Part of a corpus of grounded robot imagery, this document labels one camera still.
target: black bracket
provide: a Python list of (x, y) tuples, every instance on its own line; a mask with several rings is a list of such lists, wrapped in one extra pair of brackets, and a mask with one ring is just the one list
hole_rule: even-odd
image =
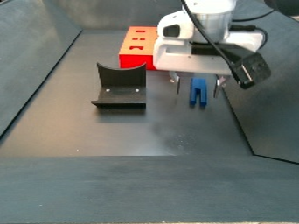
[(146, 64), (114, 69), (98, 63), (100, 90), (98, 100), (91, 103), (98, 107), (146, 107)]

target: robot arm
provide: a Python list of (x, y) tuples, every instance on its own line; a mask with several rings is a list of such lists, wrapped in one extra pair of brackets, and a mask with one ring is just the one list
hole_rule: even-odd
[(161, 70), (233, 75), (249, 88), (270, 76), (259, 32), (230, 31), (237, 0), (182, 0), (158, 25), (154, 64)]

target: red block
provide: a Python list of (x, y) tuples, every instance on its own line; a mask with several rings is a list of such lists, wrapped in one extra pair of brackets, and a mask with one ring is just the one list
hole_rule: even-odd
[(157, 27), (131, 26), (119, 51), (120, 68), (139, 67), (146, 63), (147, 70), (157, 70), (154, 49), (158, 39)]

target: gray wall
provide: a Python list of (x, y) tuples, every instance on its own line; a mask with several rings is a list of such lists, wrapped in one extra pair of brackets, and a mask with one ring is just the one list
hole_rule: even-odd
[[(255, 13), (262, 15), (263, 11), (269, 11), (266, 6)], [(245, 7), (239, 8), (241, 17), (246, 12)], [(231, 80), (226, 86), (230, 105), (253, 151), (261, 156), (299, 163), (299, 23), (274, 12), (249, 24), (267, 31), (269, 41), (259, 52), (273, 75), (247, 90)]]
[(0, 4), (0, 136), (79, 34), (50, 0)]
[(130, 25), (157, 26), (182, 9), (181, 0), (52, 0), (83, 30), (122, 30)]

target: blue gripped object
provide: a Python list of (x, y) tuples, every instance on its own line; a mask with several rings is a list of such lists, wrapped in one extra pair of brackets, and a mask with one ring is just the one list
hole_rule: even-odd
[(201, 106), (207, 106), (207, 83), (205, 79), (191, 78), (191, 105), (197, 104), (197, 95), (201, 94)]

